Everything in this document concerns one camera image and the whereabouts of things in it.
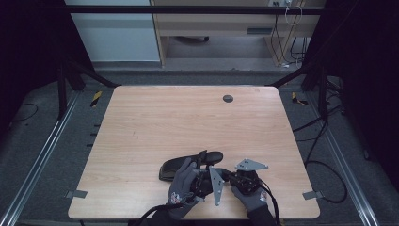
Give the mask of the person's right hand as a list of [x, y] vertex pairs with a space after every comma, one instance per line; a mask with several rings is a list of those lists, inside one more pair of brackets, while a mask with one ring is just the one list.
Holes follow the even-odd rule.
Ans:
[[234, 196], [245, 206], [248, 213], [260, 208], [267, 208], [267, 192], [263, 188], [258, 188], [250, 195], [244, 195], [241, 191], [233, 186], [231, 188]]

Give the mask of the black curtain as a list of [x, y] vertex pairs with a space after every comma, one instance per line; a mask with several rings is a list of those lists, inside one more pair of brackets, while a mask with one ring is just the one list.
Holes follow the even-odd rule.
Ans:
[[399, 189], [399, 0], [326, 0], [312, 57], [332, 36], [321, 65], [343, 80], [343, 99], [360, 142]]
[[72, 16], [51, 9], [65, 5], [65, 0], [0, 0], [0, 141], [27, 93], [56, 81], [57, 62], [36, 14], [72, 60], [93, 68]]

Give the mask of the yellow-handled tool left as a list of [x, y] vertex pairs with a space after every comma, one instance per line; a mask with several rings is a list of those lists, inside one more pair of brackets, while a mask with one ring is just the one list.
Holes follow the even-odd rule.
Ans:
[[95, 107], [100, 99], [100, 97], [102, 96], [102, 91], [96, 91], [96, 93], [93, 96], [93, 99], [90, 103], [90, 107]]

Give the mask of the black horizontal bar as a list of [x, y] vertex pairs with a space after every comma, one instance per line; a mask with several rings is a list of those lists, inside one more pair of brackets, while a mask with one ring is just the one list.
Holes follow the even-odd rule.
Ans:
[[63, 8], [71, 13], [150, 13], [150, 14], [271, 14], [322, 15], [326, 8], [303, 7], [217, 7], [217, 6], [78, 6]]

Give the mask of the white cabinet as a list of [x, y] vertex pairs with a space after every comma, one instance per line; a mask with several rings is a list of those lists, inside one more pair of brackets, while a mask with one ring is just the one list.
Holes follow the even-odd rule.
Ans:
[[151, 14], [73, 13], [93, 62], [160, 61]]

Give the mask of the yellow-handled tool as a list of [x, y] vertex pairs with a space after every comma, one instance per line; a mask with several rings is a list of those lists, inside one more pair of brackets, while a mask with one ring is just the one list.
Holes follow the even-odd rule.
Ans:
[[100, 99], [100, 97], [102, 96], [102, 91], [96, 91], [96, 93], [93, 96], [93, 99], [90, 103], [90, 107], [95, 107]]
[[308, 105], [309, 103], [305, 100], [299, 100], [295, 92], [292, 92], [292, 102], [299, 105]]

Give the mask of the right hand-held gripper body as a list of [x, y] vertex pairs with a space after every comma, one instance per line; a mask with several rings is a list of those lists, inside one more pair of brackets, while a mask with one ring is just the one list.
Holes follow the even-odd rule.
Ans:
[[257, 171], [267, 169], [266, 164], [245, 158], [235, 166], [235, 176], [230, 176], [235, 179], [235, 185], [232, 186], [236, 186], [242, 194], [250, 195], [262, 185]]

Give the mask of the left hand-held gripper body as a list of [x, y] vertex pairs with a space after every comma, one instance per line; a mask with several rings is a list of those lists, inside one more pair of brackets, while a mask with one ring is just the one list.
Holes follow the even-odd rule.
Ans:
[[213, 194], [215, 205], [219, 206], [225, 183], [219, 169], [210, 166], [206, 169], [194, 169], [194, 172], [196, 177], [190, 186], [192, 197], [188, 201], [203, 202], [207, 195]]

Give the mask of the yellow-handled tool right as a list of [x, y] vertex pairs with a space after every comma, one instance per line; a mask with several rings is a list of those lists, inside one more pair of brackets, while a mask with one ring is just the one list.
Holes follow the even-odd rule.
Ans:
[[292, 102], [299, 105], [308, 105], [309, 103], [305, 100], [299, 100], [295, 92], [292, 92]]

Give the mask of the person's left hand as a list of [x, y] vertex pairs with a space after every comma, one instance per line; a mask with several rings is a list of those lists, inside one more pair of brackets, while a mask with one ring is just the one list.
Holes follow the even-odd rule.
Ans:
[[190, 158], [186, 158], [176, 171], [168, 191], [168, 204], [182, 203], [183, 206], [168, 210], [173, 219], [182, 219], [198, 203], [195, 198], [190, 196], [190, 187], [198, 172], [197, 164]]

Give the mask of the light wooden desk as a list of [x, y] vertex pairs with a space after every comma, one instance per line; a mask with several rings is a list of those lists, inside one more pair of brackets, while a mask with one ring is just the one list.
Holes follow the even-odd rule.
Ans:
[[[322, 8], [327, 0], [150, 0], [152, 6]], [[288, 62], [297, 37], [309, 38], [317, 15], [155, 14], [156, 33], [165, 37], [258, 36], [265, 38], [276, 65]]]

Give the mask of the black metal stand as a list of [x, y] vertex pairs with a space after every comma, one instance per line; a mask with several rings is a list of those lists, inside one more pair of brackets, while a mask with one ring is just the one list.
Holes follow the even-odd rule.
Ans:
[[66, 82], [69, 82], [73, 90], [82, 90], [85, 87], [81, 75], [85, 74], [90, 78], [100, 82], [109, 87], [116, 88], [119, 84], [111, 82], [106, 78], [98, 75], [94, 70], [91, 70], [75, 61], [66, 60], [62, 62], [56, 69], [57, 88], [58, 88], [58, 117], [60, 121], [67, 111], [67, 93]]
[[289, 81], [305, 74], [305, 79], [302, 82], [302, 89], [305, 91], [312, 90], [316, 85], [318, 88], [318, 113], [323, 121], [327, 120], [327, 74], [325, 68], [316, 62], [309, 62], [303, 64], [296, 71], [284, 76], [280, 80], [271, 83], [271, 87], [279, 88], [280, 86], [288, 83]]

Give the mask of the aluminium floor rail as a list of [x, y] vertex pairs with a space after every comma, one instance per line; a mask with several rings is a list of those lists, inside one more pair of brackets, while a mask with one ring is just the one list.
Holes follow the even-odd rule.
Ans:
[[321, 138], [323, 139], [323, 143], [327, 145], [327, 151], [331, 155], [331, 159], [335, 164], [335, 170], [343, 180], [343, 184], [347, 190], [347, 196], [356, 208], [361, 220], [361, 225], [380, 226], [375, 211], [366, 198], [355, 172], [351, 169], [349, 163], [345, 159], [342, 149], [331, 129], [328, 127], [326, 122], [317, 122], [317, 125], [321, 128]]
[[5, 214], [0, 218], [0, 226], [14, 226], [17, 222], [25, 207], [25, 204], [29, 200], [31, 193], [36, 186], [37, 181], [40, 178], [43, 169], [46, 166], [47, 161], [57, 145], [59, 138], [61, 137], [66, 124], [69, 122], [80, 95], [81, 91], [72, 92], [72, 96], [67, 102], [66, 112], [59, 120], [56, 121], [55, 126], [53, 127], [49, 137], [46, 139], [30, 171], [27, 173], [24, 182], [12, 200], [12, 203], [5, 211]]

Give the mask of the grey table bracket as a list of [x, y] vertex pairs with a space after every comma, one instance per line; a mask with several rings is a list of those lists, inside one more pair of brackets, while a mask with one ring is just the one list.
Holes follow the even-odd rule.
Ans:
[[324, 194], [321, 191], [308, 191], [303, 193], [303, 198], [305, 200], [311, 199], [322, 199]]
[[84, 199], [88, 193], [82, 190], [68, 190], [65, 194], [65, 198], [81, 198]]

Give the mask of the dark elongated object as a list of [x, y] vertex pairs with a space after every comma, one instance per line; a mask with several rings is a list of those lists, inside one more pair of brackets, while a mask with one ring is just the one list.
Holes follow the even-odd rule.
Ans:
[[202, 42], [207, 42], [209, 41], [209, 37], [182, 37], [182, 36], [177, 36], [174, 37], [175, 40], [184, 42], [184, 43], [202, 43]]

